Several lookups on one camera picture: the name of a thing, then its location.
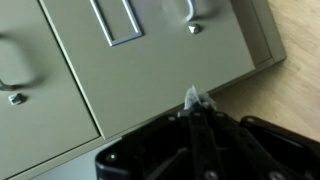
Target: beige filing cabinet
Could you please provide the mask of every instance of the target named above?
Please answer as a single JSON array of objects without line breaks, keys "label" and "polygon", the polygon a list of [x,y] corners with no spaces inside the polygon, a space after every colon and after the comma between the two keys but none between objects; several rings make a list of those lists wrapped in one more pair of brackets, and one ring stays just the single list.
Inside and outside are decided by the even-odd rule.
[{"label": "beige filing cabinet", "polygon": [[34,177],[177,107],[192,85],[285,57],[262,0],[1,3],[0,78],[17,88],[0,94],[0,179]]}]

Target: drawer front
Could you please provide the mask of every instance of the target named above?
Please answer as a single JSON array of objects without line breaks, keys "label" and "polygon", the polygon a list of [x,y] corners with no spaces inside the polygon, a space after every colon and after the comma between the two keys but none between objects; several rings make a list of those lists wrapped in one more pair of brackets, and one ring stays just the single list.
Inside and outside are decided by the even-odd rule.
[{"label": "drawer front", "polygon": [[[0,6],[0,179],[99,136],[37,1]],[[22,103],[8,97],[20,93]]]},{"label": "drawer front", "polygon": [[105,137],[254,69],[226,0],[196,0],[190,22],[182,0],[40,2]]}]

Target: metal handle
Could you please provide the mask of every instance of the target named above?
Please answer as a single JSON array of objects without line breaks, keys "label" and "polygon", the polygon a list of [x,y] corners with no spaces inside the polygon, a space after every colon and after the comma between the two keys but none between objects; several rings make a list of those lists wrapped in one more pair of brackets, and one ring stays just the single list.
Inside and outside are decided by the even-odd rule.
[{"label": "metal handle", "polygon": [[7,85],[0,79],[0,91],[13,91],[14,86],[13,85]]},{"label": "metal handle", "polygon": [[189,7],[189,14],[186,18],[187,21],[191,21],[196,16],[196,2],[195,0],[187,0]]}]

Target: drawer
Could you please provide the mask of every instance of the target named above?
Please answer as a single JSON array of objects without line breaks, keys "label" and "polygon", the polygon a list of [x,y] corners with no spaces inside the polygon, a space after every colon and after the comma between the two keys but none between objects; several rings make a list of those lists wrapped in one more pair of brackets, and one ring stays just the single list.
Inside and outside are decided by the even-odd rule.
[{"label": "drawer", "polygon": [[[0,179],[100,136],[37,1],[0,6]],[[20,93],[22,103],[8,97]]]},{"label": "drawer", "polygon": [[40,2],[105,138],[255,69],[226,0]]}]

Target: wooden floor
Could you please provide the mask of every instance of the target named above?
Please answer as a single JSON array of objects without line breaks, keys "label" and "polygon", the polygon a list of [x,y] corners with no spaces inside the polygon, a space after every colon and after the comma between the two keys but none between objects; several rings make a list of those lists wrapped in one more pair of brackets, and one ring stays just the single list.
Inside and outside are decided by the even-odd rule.
[{"label": "wooden floor", "polygon": [[218,109],[255,115],[320,141],[319,0],[269,0],[288,58],[213,95]]}]

